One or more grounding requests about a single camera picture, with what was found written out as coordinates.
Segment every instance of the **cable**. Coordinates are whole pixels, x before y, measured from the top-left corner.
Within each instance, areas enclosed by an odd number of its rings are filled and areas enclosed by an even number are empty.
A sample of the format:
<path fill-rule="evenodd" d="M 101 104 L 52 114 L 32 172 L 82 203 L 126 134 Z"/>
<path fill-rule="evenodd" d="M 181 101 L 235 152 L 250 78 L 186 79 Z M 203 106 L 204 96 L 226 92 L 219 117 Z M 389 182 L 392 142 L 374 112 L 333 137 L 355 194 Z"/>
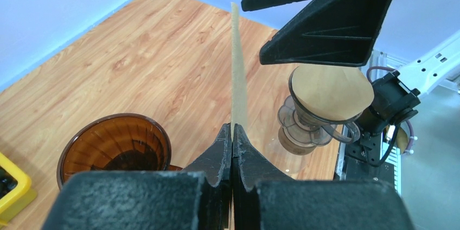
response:
<path fill-rule="evenodd" d="M 388 149 L 385 151 L 385 154 L 382 156 L 382 158 L 379 160 L 379 162 L 377 162 L 377 164 L 372 164 L 371 162 L 369 162 L 369 154 L 368 154 L 368 151 L 366 151 L 366 161 L 367 161 L 367 164 L 373 166 L 373 167 L 380 167 L 382 166 L 382 164 L 387 160 L 389 154 L 391 153 L 391 150 L 393 149 L 395 143 L 396 143 L 396 136 L 398 135 L 398 131 L 399 131 L 399 128 L 400 128 L 400 125 L 396 125 L 396 127 L 394 128 L 394 133 L 393 133 L 393 136 L 391 137 L 391 140 L 388 144 Z"/>
<path fill-rule="evenodd" d="M 384 71 L 392 72 L 392 71 L 395 71 L 396 69 L 391 68 L 391 67 L 386 67 L 386 66 L 371 66 L 371 67 L 369 67 L 369 69 L 367 69 L 367 72 L 366 72 L 366 78 L 367 78 L 367 80 L 369 82 L 372 82 L 372 80 L 370 78 L 370 73 L 372 72 L 372 70 L 384 70 Z M 413 145 L 414 139 L 415 139 L 414 128 L 413 128 L 411 122 L 409 120 L 407 120 L 406 124 L 407 124 L 407 127 L 409 127 L 409 142 L 407 143 L 407 147 L 404 150 L 404 153 L 406 153 L 406 152 L 408 152 L 408 151 L 410 151 L 412 149 L 412 145 Z"/>

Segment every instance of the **clear plastic handle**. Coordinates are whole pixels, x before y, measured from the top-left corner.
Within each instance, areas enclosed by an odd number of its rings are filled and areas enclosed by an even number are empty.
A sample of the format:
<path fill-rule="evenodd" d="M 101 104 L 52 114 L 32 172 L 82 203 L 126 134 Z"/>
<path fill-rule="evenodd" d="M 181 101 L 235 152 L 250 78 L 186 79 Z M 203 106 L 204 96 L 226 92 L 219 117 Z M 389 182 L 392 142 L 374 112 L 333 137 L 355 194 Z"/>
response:
<path fill-rule="evenodd" d="M 332 127 L 330 124 L 323 125 L 322 127 L 329 135 L 331 135 L 334 139 L 338 140 L 339 142 L 349 144 L 357 141 L 360 137 L 360 131 L 356 123 L 351 122 L 345 123 L 344 125 L 347 127 L 348 132 L 351 134 L 351 137 L 347 137 L 343 135 L 341 132 L 336 131 L 335 128 Z"/>

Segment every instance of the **brown bowl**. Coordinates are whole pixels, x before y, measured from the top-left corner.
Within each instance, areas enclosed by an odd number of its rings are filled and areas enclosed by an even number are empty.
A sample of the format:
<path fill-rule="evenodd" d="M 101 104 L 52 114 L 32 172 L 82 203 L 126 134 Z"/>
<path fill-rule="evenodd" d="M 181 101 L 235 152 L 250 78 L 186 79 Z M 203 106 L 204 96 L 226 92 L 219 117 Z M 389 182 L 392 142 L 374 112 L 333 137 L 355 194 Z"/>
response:
<path fill-rule="evenodd" d="M 89 170 L 168 170 L 171 143 L 149 117 L 120 113 L 100 118 L 69 141 L 57 165 L 59 189 L 78 172 Z"/>

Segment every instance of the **wooden table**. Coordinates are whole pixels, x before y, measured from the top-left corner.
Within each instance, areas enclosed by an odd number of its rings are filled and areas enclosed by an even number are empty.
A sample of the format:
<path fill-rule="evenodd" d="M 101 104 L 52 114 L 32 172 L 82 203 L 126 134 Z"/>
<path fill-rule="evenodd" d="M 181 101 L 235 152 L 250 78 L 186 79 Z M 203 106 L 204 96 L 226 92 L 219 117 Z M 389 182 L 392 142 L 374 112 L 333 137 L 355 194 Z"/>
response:
<path fill-rule="evenodd" d="M 37 229 L 58 194 L 56 165 L 86 124 L 134 112 L 158 121 L 172 164 L 193 161 L 230 121 L 230 13 L 195 0 L 134 0 L 0 94 L 0 151 L 30 175 L 37 199 L 11 228 Z M 275 30 L 241 19 L 252 144 L 276 138 L 295 65 L 262 66 Z M 302 179 L 333 177 L 338 143 L 317 148 Z"/>

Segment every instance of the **yellow plastic box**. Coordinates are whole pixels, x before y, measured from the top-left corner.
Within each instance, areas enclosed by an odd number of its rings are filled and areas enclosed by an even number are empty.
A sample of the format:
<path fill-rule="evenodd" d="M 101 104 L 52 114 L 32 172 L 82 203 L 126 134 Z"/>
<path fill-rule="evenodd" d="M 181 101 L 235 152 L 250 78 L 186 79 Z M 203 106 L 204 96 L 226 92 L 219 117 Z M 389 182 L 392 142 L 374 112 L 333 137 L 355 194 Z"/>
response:
<path fill-rule="evenodd" d="M 30 177 L 1 153 L 0 167 L 17 181 L 17 186 L 0 199 L 1 228 L 30 204 L 37 197 L 37 192 L 30 187 L 32 185 Z"/>

